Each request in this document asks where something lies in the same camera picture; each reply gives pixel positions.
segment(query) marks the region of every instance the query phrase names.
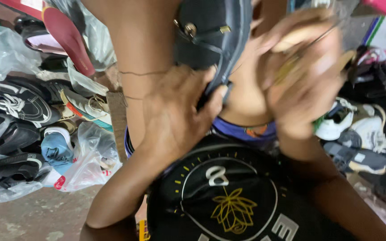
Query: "yellow flower graphic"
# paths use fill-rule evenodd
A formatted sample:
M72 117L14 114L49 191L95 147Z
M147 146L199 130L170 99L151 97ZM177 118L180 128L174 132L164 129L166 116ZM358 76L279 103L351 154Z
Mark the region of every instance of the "yellow flower graphic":
M235 234L243 233L248 226L253 226L253 220L251 216L253 208L257 207L257 204L251 200L243 197L239 197L242 193L242 188L234 190L230 195L218 196L213 198L214 202L218 202L219 205L215 208L211 215L211 218L217 218L218 223L222 223L224 232L233 232Z

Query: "blue shoe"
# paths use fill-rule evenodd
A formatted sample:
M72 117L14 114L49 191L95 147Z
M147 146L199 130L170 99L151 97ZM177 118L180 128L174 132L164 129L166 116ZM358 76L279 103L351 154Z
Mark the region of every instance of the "blue shoe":
M74 158L69 132L61 127L47 128L41 143L41 153L44 159L63 175L71 167Z

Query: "black t-shirt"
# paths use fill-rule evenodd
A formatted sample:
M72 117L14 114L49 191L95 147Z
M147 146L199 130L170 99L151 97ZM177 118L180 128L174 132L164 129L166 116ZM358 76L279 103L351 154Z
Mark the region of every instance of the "black t-shirt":
M271 157L206 137L152 185L150 240L355 240L290 186Z

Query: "leg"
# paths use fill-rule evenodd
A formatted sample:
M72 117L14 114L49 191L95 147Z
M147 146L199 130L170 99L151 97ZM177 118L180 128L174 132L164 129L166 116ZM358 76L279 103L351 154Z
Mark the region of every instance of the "leg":
M117 56L132 145L144 137L142 98L173 65L174 16L180 0L82 0L107 27Z

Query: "green stripe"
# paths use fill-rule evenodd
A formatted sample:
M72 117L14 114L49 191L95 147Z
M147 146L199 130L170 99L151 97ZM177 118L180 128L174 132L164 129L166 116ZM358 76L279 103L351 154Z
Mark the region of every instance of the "green stripe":
M367 46L369 46L370 43L372 42L373 38L375 37L376 33L377 33L378 30L379 30L379 27L381 26L381 24L382 24L384 18L385 18L385 16L380 16L380 17L379 17L379 22L378 22L378 24L376 25L375 29L373 29L373 33L372 33L372 35L370 36L370 38L367 40L367 43L366 43Z

